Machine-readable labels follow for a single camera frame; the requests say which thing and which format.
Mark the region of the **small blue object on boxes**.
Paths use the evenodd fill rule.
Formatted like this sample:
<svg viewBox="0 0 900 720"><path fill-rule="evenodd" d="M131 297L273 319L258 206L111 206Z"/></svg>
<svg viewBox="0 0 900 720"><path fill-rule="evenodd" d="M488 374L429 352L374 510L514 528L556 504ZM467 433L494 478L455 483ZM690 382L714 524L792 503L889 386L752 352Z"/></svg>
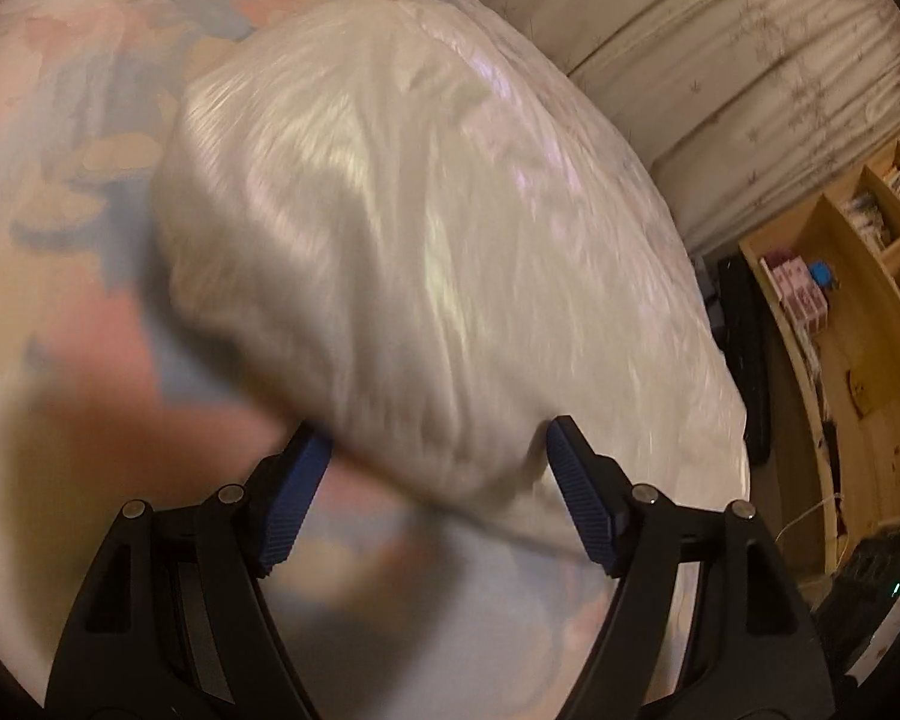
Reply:
<svg viewBox="0 0 900 720"><path fill-rule="evenodd" d="M824 291L834 289L837 286L837 280L834 277L834 273L832 273L831 266L822 260L810 263L808 265L808 273L813 278L813 281Z"/></svg>

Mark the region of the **pastel cat pattern bedspread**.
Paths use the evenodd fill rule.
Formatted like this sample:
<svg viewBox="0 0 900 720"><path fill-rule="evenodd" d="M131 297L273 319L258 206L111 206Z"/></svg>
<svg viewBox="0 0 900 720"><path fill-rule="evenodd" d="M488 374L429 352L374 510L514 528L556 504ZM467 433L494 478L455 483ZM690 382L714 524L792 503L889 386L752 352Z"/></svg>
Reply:
<svg viewBox="0 0 900 720"><path fill-rule="evenodd" d="M0 660L30 699L119 507L198 502L289 437L237 358L176 320L148 190L191 78L324 1L0 0ZM489 34L696 296L662 195L600 110L478 0L422 1ZM587 559L344 457L263 589L326 718L554 717L613 593Z"/></svg>

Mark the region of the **cream patterned curtain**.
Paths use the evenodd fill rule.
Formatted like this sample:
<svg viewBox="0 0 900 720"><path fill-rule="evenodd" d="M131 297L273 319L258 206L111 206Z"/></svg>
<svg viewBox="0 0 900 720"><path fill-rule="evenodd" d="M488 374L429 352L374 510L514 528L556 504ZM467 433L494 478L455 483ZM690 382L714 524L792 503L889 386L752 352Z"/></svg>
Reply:
<svg viewBox="0 0 900 720"><path fill-rule="evenodd" d="M481 0L613 122L704 254L900 131L894 0Z"/></svg>

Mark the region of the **pink drawer box stack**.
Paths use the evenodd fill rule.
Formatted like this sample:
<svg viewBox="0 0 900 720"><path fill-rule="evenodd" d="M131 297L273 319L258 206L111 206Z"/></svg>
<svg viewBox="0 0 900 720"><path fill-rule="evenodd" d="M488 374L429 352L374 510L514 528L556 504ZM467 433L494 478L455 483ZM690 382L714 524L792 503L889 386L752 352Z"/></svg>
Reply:
<svg viewBox="0 0 900 720"><path fill-rule="evenodd" d="M829 320L829 304L802 257L786 257L775 252L759 263L793 327L805 330L808 335L822 332Z"/></svg>

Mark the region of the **white shiny puffer jacket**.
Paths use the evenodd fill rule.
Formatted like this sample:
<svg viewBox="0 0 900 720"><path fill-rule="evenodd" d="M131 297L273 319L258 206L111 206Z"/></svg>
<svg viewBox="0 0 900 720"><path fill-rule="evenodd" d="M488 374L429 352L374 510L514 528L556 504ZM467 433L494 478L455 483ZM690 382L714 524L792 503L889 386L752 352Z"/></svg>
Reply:
<svg viewBox="0 0 900 720"><path fill-rule="evenodd" d="M329 0L188 83L151 184L173 307L347 450L536 543L549 419L681 504L749 489L746 413L631 147L444 4Z"/></svg>

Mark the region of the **wooden shelf desk unit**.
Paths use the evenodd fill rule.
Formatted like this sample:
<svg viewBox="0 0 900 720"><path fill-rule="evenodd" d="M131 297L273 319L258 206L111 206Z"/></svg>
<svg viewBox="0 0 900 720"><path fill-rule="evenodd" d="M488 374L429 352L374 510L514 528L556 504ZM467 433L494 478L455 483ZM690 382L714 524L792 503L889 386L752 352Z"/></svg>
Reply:
<svg viewBox="0 0 900 720"><path fill-rule="evenodd" d="M900 132L839 179L741 239L779 333L772 380L779 512L772 531L802 580L900 523ZM793 327L759 263L822 260L827 327Z"/></svg>

